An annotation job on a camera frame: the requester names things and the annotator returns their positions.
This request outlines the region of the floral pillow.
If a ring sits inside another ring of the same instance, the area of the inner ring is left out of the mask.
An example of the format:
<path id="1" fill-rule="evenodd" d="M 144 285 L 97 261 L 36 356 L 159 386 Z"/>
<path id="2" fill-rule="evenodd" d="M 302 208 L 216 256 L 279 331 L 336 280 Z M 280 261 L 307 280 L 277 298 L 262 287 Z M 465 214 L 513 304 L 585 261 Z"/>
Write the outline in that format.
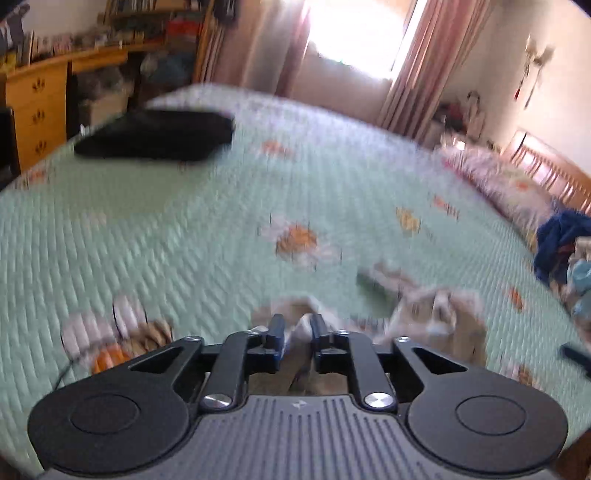
<path id="1" fill-rule="evenodd" d="M 526 240 L 562 212 L 562 202 L 497 152 L 469 146 L 440 147 L 444 162 L 471 183 Z"/>

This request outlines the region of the yellow wooden desk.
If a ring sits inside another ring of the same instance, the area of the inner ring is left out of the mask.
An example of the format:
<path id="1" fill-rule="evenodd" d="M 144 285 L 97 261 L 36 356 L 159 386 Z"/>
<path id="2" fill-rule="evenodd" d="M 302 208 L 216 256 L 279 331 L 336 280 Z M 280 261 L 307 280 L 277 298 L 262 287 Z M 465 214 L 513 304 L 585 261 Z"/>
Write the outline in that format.
<path id="1" fill-rule="evenodd" d="M 1 105 L 12 110 L 15 127 L 16 171 L 25 172 L 69 138 L 67 107 L 80 73 L 127 63 L 137 52 L 153 52 L 162 42 L 82 50 L 1 75 Z"/>

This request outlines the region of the light blue garment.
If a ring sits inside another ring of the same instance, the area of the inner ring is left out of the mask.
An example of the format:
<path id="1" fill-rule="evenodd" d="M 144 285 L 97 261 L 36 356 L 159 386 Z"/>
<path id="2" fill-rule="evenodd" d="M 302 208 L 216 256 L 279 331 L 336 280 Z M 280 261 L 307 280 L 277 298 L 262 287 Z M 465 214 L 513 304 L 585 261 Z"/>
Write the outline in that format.
<path id="1" fill-rule="evenodd" d="M 590 262 L 578 260 L 567 274 L 567 303 L 575 319 L 590 320 Z"/>

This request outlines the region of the green quilted bee bedspread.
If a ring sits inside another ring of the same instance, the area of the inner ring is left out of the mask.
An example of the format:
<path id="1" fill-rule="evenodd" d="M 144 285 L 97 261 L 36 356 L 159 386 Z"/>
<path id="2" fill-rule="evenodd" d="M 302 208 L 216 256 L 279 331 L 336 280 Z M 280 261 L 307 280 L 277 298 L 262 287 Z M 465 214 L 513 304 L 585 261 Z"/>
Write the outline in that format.
<path id="1" fill-rule="evenodd" d="M 414 142 L 269 95 L 197 85 L 156 108 L 235 119 L 228 148 L 187 164 L 90 160 L 58 148 L 1 194 L 1 454 L 36 475 L 34 404 L 67 369 L 60 330 L 138 299 L 176 336 L 217 342 L 267 302 L 311 296 L 348 319 L 390 306 L 356 274 L 384 262 L 420 285 L 477 292 L 487 365 L 524 367 L 590 424 L 590 384 L 558 357 L 578 340 L 513 226 Z"/>

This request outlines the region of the pink curtain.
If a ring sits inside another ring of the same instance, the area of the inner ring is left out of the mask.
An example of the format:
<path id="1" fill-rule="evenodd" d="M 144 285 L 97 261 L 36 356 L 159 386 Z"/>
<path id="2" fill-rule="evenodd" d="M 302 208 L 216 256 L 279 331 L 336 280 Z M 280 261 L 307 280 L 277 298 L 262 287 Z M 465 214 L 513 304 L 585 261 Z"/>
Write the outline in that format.
<path id="1" fill-rule="evenodd" d="M 308 50 L 310 1 L 236 1 L 212 81 L 290 97 Z"/>
<path id="2" fill-rule="evenodd" d="M 467 59 L 493 9 L 491 1 L 418 1 L 402 62 L 377 126 L 418 143 L 425 139 L 448 81 Z"/>

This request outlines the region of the pink curtain left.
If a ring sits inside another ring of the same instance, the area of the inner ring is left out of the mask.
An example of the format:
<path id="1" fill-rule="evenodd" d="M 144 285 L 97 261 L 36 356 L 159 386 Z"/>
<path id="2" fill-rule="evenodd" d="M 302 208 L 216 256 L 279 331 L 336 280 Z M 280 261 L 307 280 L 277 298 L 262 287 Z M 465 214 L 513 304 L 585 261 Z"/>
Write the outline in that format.
<path id="1" fill-rule="evenodd" d="M 310 1 L 236 1 L 212 81 L 290 97 L 308 50 Z"/>

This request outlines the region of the pink curtain right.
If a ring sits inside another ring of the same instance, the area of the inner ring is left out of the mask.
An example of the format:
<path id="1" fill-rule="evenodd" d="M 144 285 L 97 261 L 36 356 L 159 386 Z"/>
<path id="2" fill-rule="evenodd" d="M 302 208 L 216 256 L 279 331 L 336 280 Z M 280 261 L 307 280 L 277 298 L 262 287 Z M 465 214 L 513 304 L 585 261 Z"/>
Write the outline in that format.
<path id="1" fill-rule="evenodd" d="M 491 1 L 418 1 L 402 62 L 377 126 L 418 143 L 425 139 L 448 81 L 467 59 L 493 9 Z"/>

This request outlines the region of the wooden headboard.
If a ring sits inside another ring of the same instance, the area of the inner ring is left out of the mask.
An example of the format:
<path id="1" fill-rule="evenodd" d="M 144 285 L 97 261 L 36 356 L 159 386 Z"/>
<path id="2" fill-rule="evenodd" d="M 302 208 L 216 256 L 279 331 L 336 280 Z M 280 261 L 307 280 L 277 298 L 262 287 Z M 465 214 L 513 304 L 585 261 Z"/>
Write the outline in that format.
<path id="1" fill-rule="evenodd" d="M 590 177 L 533 134 L 517 129 L 502 157 L 565 206 L 590 215 Z"/>

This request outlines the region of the wooden bookshelf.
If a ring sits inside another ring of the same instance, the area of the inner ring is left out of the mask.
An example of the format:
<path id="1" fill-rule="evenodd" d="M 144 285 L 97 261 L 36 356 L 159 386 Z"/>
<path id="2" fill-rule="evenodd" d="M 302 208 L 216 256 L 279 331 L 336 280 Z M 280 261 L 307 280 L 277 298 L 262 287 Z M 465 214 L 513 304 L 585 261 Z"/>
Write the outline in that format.
<path id="1" fill-rule="evenodd" d="M 204 82 L 214 30 L 214 1 L 107 1 L 99 22 L 129 34 L 132 45 L 193 54 L 191 81 Z"/>

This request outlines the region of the black folded garment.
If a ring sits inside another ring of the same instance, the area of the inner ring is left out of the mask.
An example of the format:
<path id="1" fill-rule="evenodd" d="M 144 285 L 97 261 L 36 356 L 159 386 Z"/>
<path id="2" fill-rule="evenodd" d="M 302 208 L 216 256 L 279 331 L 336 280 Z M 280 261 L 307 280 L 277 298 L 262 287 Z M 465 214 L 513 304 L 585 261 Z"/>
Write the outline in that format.
<path id="1" fill-rule="evenodd" d="M 138 109 L 126 113 L 74 144 L 92 159 L 145 159 L 198 162 L 228 147 L 235 119 L 215 111 Z"/>

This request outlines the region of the white letter-print shirt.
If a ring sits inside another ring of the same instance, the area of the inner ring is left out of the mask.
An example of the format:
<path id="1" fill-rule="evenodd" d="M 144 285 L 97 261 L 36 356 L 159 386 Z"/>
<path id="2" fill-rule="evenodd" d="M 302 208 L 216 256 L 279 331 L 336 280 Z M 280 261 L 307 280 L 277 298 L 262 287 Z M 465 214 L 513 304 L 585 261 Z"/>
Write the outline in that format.
<path id="1" fill-rule="evenodd" d="M 337 395 L 346 393 L 344 376 L 320 374 L 311 361 L 311 315 L 322 316 L 331 332 L 363 333 L 376 345 L 406 336 L 456 360 L 484 367 L 487 329 L 482 302 L 472 290 L 422 287 L 402 270 L 385 263 L 362 269 L 358 280 L 393 302 L 386 319 L 342 319 L 313 296 L 283 297 L 252 311 L 252 331 L 264 333 L 273 315 L 286 321 L 286 346 L 276 374 L 250 377 L 249 390 L 262 395 Z"/>

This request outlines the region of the navy blue garment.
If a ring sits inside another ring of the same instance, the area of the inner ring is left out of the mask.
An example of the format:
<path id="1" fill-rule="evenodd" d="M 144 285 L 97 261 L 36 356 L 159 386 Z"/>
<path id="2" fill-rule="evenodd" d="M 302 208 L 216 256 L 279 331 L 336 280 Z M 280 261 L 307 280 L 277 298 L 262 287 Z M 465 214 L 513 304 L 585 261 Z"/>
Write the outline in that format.
<path id="1" fill-rule="evenodd" d="M 578 237 L 590 236 L 590 217 L 572 209 L 554 214 L 536 232 L 537 253 L 534 273 L 546 286 L 550 286 L 551 272 L 558 265 L 559 251 L 572 246 Z"/>

